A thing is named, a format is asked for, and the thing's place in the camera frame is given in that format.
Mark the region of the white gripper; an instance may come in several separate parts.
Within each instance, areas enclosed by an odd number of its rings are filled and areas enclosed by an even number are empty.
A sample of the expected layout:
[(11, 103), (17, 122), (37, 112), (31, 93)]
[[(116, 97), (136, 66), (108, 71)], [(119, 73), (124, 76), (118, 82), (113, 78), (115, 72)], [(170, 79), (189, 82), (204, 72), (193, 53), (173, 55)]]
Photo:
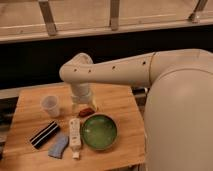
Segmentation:
[(93, 99), (93, 93), (88, 83), (72, 84), (71, 90), (72, 90), (72, 100), (74, 102), (72, 104), (72, 115), (78, 116), (80, 112), (79, 104), (91, 102)]

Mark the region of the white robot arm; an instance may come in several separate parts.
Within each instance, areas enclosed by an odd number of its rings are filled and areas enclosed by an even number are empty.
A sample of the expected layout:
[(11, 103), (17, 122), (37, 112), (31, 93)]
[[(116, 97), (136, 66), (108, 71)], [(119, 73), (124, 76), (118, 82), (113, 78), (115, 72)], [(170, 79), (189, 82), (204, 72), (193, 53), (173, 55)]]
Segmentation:
[(73, 100), (91, 98), (91, 83), (147, 87), (146, 171), (213, 171), (213, 52), (152, 52), (95, 64), (86, 53), (59, 75)]

